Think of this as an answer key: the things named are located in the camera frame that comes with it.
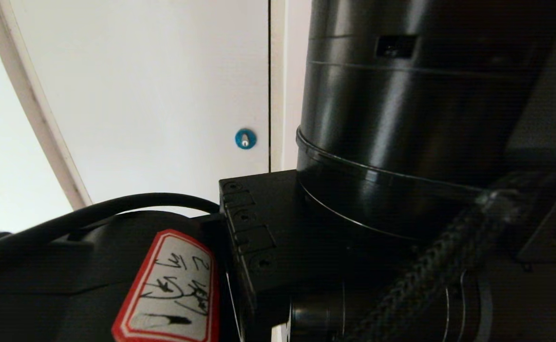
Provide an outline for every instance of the red-bordered label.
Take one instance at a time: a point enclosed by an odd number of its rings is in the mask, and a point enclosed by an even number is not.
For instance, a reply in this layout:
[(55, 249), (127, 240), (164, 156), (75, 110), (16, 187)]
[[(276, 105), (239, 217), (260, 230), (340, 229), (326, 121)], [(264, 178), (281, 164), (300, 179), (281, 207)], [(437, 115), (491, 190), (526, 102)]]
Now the red-bordered label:
[(210, 249), (182, 232), (159, 232), (111, 332), (118, 342), (217, 342), (219, 286)]

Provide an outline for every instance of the black cylinder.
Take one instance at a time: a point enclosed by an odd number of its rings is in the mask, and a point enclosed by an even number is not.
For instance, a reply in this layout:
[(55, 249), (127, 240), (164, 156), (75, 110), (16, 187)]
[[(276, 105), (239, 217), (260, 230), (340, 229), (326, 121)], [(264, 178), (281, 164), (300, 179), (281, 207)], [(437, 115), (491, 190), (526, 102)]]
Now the black cylinder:
[(556, 0), (315, 1), (302, 187), (352, 223), (431, 236), (495, 178), (555, 33)]

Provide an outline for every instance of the white door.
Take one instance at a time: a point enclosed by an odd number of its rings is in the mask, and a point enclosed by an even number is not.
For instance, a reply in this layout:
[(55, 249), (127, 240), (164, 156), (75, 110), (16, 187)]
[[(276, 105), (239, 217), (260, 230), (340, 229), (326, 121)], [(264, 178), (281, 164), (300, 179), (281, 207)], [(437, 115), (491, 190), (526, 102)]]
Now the white door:
[[(218, 201), (219, 179), (269, 171), (267, 1), (9, 5), (93, 202), (141, 192)], [(237, 147), (240, 128), (256, 133), (252, 149)]]

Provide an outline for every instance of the black cylindrical motor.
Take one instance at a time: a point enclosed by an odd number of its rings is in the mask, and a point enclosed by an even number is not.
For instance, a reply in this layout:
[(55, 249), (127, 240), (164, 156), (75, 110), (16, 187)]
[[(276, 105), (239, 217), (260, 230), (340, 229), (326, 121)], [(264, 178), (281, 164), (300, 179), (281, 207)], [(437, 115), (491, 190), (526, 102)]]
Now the black cylindrical motor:
[(352, 223), (432, 236), (469, 189), (451, 184), (495, 178), (554, 33), (556, 0), (315, 1), (302, 188)]

